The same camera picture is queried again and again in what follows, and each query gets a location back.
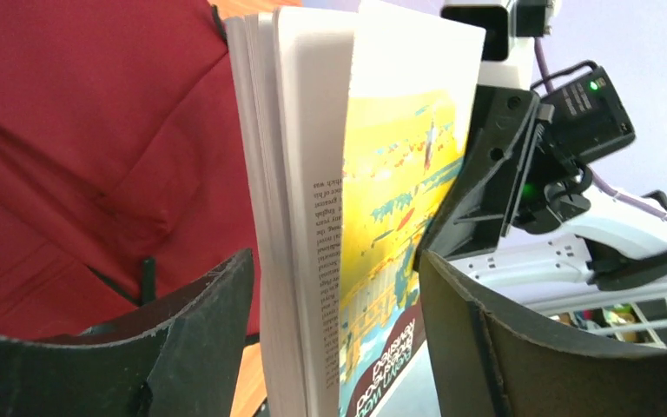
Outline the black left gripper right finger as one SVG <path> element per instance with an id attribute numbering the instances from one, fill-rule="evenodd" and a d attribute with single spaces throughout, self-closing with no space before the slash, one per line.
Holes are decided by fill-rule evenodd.
<path id="1" fill-rule="evenodd" d="M 420 298 L 444 416 L 667 416 L 667 349 L 554 321 L 433 252 Z"/>

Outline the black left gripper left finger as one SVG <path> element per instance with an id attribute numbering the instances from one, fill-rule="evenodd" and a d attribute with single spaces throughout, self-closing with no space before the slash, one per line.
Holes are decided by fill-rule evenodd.
<path id="1" fill-rule="evenodd" d="M 227 416 L 254 286 L 244 249 L 79 335 L 0 336 L 0 416 Z"/>

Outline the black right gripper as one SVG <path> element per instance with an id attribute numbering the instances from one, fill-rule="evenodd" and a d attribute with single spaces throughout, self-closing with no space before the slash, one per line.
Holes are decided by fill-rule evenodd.
<path id="1" fill-rule="evenodd" d="M 582 68 L 587 73 L 541 100 L 528 90 L 477 88 L 461 170 L 414 261 L 427 251 L 448 261 L 488 254 L 512 227 L 542 235 L 589 211 L 584 192 L 593 182 L 590 163 L 629 146 L 636 134 L 611 79 L 595 62 L 562 69 L 541 83 Z M 535 143 L 540 103 L 551 114 L 538 124 Z"/>

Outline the yellow cover book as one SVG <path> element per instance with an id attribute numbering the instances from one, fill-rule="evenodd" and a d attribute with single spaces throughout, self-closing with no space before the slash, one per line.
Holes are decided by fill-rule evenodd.
<path id="1" fill-rule="evenodd" d="M 485 30 L 384 1 L 226 22 L 273 416 L 379 416 L 426 334 L 415 255 L 459 177 Z"/>

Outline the red backpack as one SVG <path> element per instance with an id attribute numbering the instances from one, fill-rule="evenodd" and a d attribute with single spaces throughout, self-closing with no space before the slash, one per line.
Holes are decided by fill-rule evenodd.
<path id="1" fill-rule="evenodd" d="M 77 333 L 256 239 L 206 1 L 0 1 L 0 334 Z"/>

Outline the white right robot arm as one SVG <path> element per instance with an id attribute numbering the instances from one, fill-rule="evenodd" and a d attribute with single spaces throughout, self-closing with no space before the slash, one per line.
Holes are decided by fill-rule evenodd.
<path id="1" fill-rule="evenodd" d="M 569 82 L 534 89 L 480 85 L 456 182 L 413 252 L 452 261 L 481 283 L 584 282 L 602 291 L 667 275 L 667 196 L 603 185 L 596 160 L 635 139 L 605 69 L 583 61 Z"/>

